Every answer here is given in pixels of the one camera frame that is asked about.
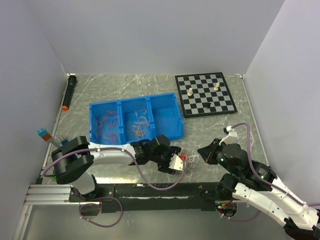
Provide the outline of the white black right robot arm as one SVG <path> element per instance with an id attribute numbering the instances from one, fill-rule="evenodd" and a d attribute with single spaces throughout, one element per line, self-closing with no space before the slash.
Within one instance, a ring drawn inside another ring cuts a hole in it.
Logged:
<path id="1" fill-rule="evenodd" d="M 241 200 L 274 219 L 294 240 L 318 240 L 320 211 L 291 193 L 271 168 L 249 160 L 239 144 L 213 142 L 197 151 L 205 163 L 227 170 L 205 198 L 213 201 Z"/>

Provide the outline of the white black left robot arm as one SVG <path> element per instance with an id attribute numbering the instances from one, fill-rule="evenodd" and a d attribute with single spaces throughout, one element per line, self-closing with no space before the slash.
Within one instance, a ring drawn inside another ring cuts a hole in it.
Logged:
<path id="1" fill-rule="evenodd" d="M 121 145 L 103 145 L 79 136 L 62 145 L 51 154 L 51 168 L 58 185 L 70 184 L 87 201 L 99 195 L 95 177 L 88 173 L 93 166 L 117 164 L 125 166 L 157 164 L 160 172 L 175 174 L 183 171 L 185 164 L 179 157 L 180 147 L 172 146 L 164 135 Z"/>

